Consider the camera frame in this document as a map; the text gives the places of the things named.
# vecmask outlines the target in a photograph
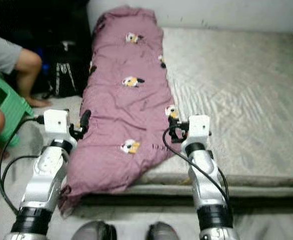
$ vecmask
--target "white wall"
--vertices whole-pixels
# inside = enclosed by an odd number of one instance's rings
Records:
[[[121,5],[154,10],[162,27],[293,33],[293,0],[90,0],[91,29],[104,11]]]

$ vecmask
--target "cartoon print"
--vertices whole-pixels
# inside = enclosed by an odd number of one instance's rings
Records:
[[[122,81],[122,84],[126,87],[138,87],[139,84],[142,84],[144,82],[145,81],[141,78],[128,76]]]
[[[127,43],[132,43],[132,44],[137,44],[139,40],[143,39],[142,35],[136,35],[132,32],[129,32],[126,37],[125,40]]]
[[[179,119],[179,112],[175,105],[170,105],[165,108],[165,115],[169,118]]]
[[[140,147],[140,143],[134,141],[133,139],[128,139],[121,145],[121,150],[126,154],[136,154],[138,148]]]
[[[165,59],[163,58],[163,55],[158,56],[157,59],[159,59],[161,62],[161,68],[163,68],[163,69],[167,68],[167,65],[165,64]]]

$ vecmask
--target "wire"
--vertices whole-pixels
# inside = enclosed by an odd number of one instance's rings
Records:
[[[3,171],[3,174],[2,174],[2,178],[1,178],[3,190],[4,190],[4,187],[5,187],[5,180],[6,180],[8,170],[11,167],[12,164],[14,164],[16,161],[18,161],[20,159],[35,159],[35,158],[38,158],[38,157],[39,157],[38,155],[25,155],[25,156],[19,156],[19,157],[13,159],[12,161],[10,161],[8,163],[8,165],[5,167],[5,169]]]
[[[186,162],[188,162],[191,166],[193,166],[194,168],[196,168],[200,173],[202,173],[219,191],[220,193],[222,194],[222,196],[224,197],[225,199],[225,202],[226,202],[226,205],[229,208],[229,191],[226,191],[227,194],[222,190],[222,188],[216,183],[216,181],[214,181],[205,171],[203,171],[198,165],[194,164],[192,161],[190,161],[187,157],[183,156],[181,153],[179,153],[178,151],[174,150],[166,141],[166,135],[167,135],[167,132],[172,130],[172,129],[175,129],[175,128],[178,128],[179,126],[178,125],[173,125],[173,126],[170,126],[168,127],[164,132],[163,132],[163,135],[162,135],[162,140],[163,140],[163,143],[164,145],[171,151],[173,152],[174,154],[178,155],[180,158],[182,158],[183,160],[185,160]],[[226,184],[227,180],[226,180],[226,177],[223,175],[221,175],[222,178],[223,178],[223,182],[224,183],[224,186],[225,188],[228,187],[228,185]]]
[[[230,194],[229,194],[229,185],[228,185],[228,181],[227,181],[227,178],[226,176],[224,175],[224,173],[222,172],[222,170],[218,167],[217,168],[218,172],[220,173],[222,179],[223,179],[223,184],[224,184],[224,188],[225,188],[225,195],[226,195],[226,198],[228,200],[230,200]]]
[[[8,141],[5,143],[1,155],[0,155],[0,193],[2,195],[2,197],[4,198],[4,200],[6,201],[6,203],[8,204],[8,206],[12,209],[12,211],[14,212],[15,215],[18,215],[19,211],[16,209],[16,207],[13,205],[13,203],[10,201],[8,195],[6,194],[4,187],[2,185],[2,180],[1,180],[1,166],[2,166],[2,161],[3,161],[3,156],[4,153],[7,150],[7,147],[9,145],[9,143],[11,142],[11,140],[13,139],[13,137],[15,136],[15,134],[17,133],[17,131],[21,128],[21,126],[28,122],[28,121],[36,121],[36,118],[27,118],[27,119],[23,119],[16,127],[16,129],[13,131],[13,133],[11,134],[10,138],[8,139]]]

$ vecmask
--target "green stool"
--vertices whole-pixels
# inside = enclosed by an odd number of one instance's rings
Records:
[[[20,97],[0,75],[0,109],[5,116],[5,126],[0,134],[0,144],[9,140],[11,134],[17,128],[19,122],[26,114],[34,116],[34,112],[26,100]],[[14,147],[20,139],[15,135],[10,146]]]

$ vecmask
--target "mattress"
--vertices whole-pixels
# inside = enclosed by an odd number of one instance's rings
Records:
[[[293,35],[164,28],[163,49],[181,118],[211,117],[209,145],[231,194],[291,196]],[[191,193],[189,185],[188,165],[173,157],[131,191]]]

